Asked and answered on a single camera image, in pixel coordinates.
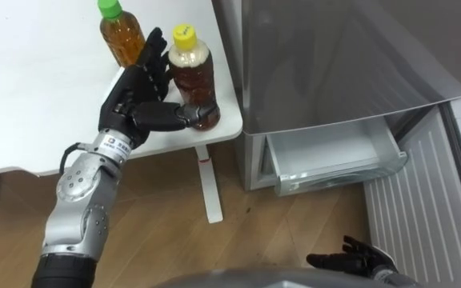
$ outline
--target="silver robotic arm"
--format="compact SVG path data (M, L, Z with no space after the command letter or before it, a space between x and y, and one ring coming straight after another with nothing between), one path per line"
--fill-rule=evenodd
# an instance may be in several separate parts
M91 287L130 139L106 129L60 178L32 287Z
M91 287L108 236L108 215L122 167L131 151L151 131L193 126L216 109L216 104L200 108L162 101L171 80L162 55L165 48L161 30L154 29L136 64L124 70L102 105L97 138L66 150L33 288ZM66 158L73 150L84 153L64 173Z

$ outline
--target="table leg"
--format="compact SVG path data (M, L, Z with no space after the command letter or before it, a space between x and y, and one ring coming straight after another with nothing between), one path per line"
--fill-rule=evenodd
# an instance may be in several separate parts
M214 177L213 162L207 152L207 146L196 146L198 157L198 170L202 181L202 192L206 204L207 220L209 223L220 222L223 220L222 207L218 196L216 178Z

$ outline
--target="refrigerator door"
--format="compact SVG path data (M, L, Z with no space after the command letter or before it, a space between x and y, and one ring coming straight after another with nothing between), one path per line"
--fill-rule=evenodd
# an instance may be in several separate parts
M461 1L214 2L223 6L247 134L461 97Z
M461 288L461 99L399 142L408 163L364 183L371 241L425 287Z

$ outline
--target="freezer drawer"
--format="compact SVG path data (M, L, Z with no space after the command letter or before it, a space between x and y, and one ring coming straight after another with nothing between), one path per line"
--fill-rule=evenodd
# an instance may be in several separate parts
M383 118L267 135L279 196L393 174L407 162Z

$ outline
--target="silver refrigerator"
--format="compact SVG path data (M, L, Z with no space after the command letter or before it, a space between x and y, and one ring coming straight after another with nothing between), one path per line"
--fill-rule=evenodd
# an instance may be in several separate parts
M461 1L213 4L245 188L363 182L372 242L425 286L461 287Z

